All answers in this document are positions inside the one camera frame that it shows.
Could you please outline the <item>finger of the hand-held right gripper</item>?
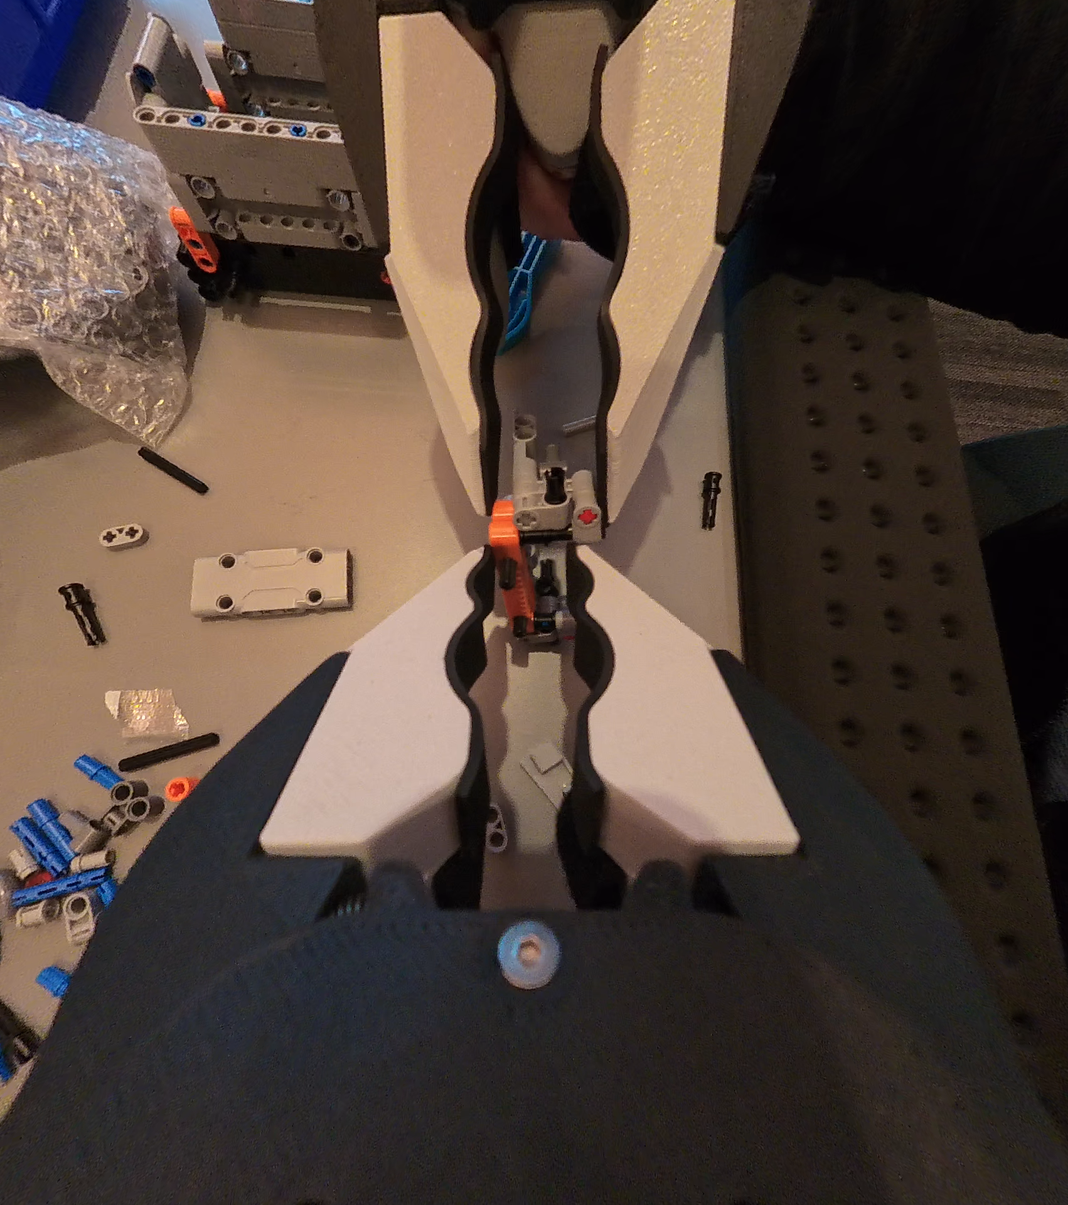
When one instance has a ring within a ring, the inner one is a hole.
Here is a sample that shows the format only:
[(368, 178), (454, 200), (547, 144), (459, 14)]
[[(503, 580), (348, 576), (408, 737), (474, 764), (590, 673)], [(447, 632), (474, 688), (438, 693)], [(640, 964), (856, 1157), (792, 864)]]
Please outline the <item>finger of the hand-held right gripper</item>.
[(723, 245), (732, 0), (655, 2), (596, 66), (592, 169), (616, 230), (600, 305), (600, 501), (619, 518), (659, 434)]
[(479, 518), (499, 497), (495, 353), (506, 329), (502, 60), (447, 14), (378, 18), (387, 269), (454, 468)]

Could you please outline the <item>black brick axle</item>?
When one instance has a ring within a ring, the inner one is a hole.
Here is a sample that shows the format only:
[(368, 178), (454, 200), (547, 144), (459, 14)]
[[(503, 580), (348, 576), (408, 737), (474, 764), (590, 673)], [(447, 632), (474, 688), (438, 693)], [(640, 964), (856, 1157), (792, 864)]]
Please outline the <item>black brick axle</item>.
[(203, 484), (201, 477), (195, 477), (193, 472), (182, 469), (178, 465), (167, 462), (166, 456), (161, 456), (151, 448), (138, 448), (138, 458), (145, 465), (149, 465), (151, 469), (162, 472), (166, 477), (182, 484), (186, 492), (198, 494), (198, 497), (209, 497), (211, 485)]
[(173, 764), (173, 761), (183, 761), (193, 758), (198, 752), (209, 752), (215, 750), (221, 744), (221, 737), (215, 730), (211, 734), (201, 734), (183, 742), (170, 742), (166, 748), (154, 748), (154, 750), (145, 750), (137, 754), (127, 754), (118, 764), (119, 777), (131, 777), (137, 770), (147, 770), (151, 765), (162, 765), (162, 764)]

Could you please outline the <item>person's right hand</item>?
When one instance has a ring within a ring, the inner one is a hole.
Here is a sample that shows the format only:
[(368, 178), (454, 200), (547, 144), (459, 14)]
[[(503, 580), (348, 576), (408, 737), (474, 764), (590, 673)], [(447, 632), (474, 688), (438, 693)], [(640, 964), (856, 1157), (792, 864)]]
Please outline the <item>person's right hand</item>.
[(605, 258), (616, 257), (612, 221), (590, 174), (562, 178), (547, 172), (538, 158), (523, 152), (518, 161), (518, 194), (524, 233), (584, 244)]

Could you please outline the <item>orange grey toy brick assembly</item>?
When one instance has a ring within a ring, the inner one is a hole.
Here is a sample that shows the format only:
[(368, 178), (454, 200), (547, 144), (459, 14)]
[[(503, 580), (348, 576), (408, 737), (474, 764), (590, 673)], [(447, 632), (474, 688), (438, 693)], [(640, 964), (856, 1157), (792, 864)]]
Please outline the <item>orange grey toy brick assembly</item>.
[(603, 505), (595, 476), (570, 472), (558, 445), (538, 456), (538, 428), (528, 414), (514, 417), (512, 494), (495, 501), (487, 525), (512, 640), (574, 640), (567, 549), (603, 542)]

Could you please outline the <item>grey desk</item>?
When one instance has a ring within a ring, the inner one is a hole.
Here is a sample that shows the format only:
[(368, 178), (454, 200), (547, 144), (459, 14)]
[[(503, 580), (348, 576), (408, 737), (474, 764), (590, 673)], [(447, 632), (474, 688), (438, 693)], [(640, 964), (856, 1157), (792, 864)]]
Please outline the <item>grey desk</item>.
[[(532, 333), (495, 368), (499, 401), (538, 414), (544, 441), (596, 405), (607, 269), (590, 249), (567, 245)], [(466, 501), (402, 318), (271, 300), (209, 309), (186, 281), (178, 288), (193, 402), (166, 458), (209, 484), (209, 497), (145, 465), (41, 362), (0, 360), (0, 858), (14, 846), (5, 825), (36, 797), (95, 817), (98, 789), (73, 761), (115, 765), (131, 748), (103, 690), (173, 688), (193, 730), (215, 730), (221, 748), (151, 777), (205, 774), (315, 668), (482, 545), (486, 524)], [(725, 405), (713, 285), (659, 442), (600, 554), (712, 646), (737, 654), (732, 497), (720, 505), (717, 530), (697, 525), (704, 472), (731, 469)], [(147, 524), (147, 548), (98, 549), (95, 534), (111, 520)], [(189, 614), (195, 558), (303, 540), (348, 548), (348, 610), (237, 621)], [(82, 646), (56, 596), (67, 582), (91, 586), (106, 646)], [(566, 708), (578, 708), (584, 686), (570, 664), (559, 676), (554, 652), (510, 654), (494, 626), (487, 640), (474, 697), (491, 758), (503, 754), (491, 774), (512, 808), (518, 852), (487, 873), (486, 902), (566, 905), (548, 854), (552, 806), (518, 758), (558, 740), (567, 752)], [(58, 954), (75, 969), (61, 925), (10, 930), (0, 998), (50, 1021), (58, 1002), (33, 979)]]

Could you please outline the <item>clear plastic scrap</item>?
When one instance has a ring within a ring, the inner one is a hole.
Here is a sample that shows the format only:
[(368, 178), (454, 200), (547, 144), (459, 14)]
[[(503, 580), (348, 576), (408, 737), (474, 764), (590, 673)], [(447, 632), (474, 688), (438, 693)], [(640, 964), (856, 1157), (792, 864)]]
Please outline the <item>clear plastic scrap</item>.
[(170, 688), (111, 688), (103, 693), (103, 708), (126, 742), (183, 742), (193, 734)]

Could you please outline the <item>grey flat motor brick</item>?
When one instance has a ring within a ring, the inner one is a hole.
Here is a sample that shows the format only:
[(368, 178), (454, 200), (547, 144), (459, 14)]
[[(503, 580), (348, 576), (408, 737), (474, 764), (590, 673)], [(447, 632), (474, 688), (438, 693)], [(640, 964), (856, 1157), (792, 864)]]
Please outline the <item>grey flat motor brick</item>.
[(247, 549), (195, 561), (198, 618), (319, 614), (352, 609), (348, 549)]

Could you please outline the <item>grey motorised brick model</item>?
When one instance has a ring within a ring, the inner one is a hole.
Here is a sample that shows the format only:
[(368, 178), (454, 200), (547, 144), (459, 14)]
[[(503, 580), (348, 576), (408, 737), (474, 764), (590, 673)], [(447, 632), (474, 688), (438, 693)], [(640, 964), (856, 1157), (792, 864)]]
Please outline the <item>grey motorised brick model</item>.
[(311, 2), (211, 2), (213, 88), (151, 12), (127, 88), (175, 194), (178, 262), (209, 305), (243, 297), (394, 306), (317, 54)]

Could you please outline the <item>teal blade brick piece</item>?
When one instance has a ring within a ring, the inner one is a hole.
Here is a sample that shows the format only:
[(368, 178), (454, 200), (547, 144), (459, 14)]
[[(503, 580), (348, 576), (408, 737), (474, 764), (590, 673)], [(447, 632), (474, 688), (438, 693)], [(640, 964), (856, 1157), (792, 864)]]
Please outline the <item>teal blade brick piece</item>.
[(558, 240), (547, 240), (532, 233), (523, 233), (523, 257), (518, 268), (510, 273), (510, 320), (506, 333), (499, 345), (499, 357), (523, 345), (530, 333), (536, 297), (542, 281), (547, 277), (554, 257), (559, 250)]

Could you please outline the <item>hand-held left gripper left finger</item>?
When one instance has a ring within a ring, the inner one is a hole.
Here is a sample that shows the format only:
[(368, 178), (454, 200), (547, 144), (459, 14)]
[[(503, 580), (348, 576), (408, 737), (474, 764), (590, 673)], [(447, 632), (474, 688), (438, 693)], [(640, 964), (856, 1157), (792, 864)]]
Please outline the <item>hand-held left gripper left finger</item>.
[(472, 686), (495, 558), (474, 549), (352, 646), (297, 761), (261, 848), (410, 864), (440, 908), (482, 900), (491, 782)]

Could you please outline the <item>pile of loose brick parts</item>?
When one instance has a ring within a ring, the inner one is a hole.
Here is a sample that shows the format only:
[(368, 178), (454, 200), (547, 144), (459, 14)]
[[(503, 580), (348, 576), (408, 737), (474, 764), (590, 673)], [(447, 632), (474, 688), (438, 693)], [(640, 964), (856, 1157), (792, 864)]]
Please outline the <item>pile of loose brick parts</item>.
[(56, 998), (138, 852), (195, 794), (215, 742), (193, 758), (137, 754), (134, 774), (81, 754), (67, 786), (0, 794), (0, 1097), (33, 1063)]

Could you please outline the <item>bubble wrap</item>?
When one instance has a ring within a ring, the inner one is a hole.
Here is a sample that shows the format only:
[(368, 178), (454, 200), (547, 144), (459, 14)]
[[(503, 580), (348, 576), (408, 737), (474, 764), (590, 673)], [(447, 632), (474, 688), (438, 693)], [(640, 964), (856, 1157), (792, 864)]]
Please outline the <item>bubble wrap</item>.
[(166, 194), (142, 146), (0, 100), (0, 360), (149, 448), (189, 394)]

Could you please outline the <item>person's right forearm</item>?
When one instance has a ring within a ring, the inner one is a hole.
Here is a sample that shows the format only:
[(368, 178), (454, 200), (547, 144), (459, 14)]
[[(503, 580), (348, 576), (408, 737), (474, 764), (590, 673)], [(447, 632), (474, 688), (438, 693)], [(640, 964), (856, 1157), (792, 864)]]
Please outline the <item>person's right forearm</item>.
[(1068, 340), (1068, 0), (813, 2), (761, 172), (815, 268)]

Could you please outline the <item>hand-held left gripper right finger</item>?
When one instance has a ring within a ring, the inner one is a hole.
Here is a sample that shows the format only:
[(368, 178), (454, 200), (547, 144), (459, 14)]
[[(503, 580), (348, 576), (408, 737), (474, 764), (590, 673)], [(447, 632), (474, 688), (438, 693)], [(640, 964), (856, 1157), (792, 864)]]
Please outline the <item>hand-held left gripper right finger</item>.
[(732, 664), (587, 548), (567, 549), (587, 686), (562, 869), (578, 910), (620, 908), (647, 864), (792, 857), (800, 833), (723, 677)]

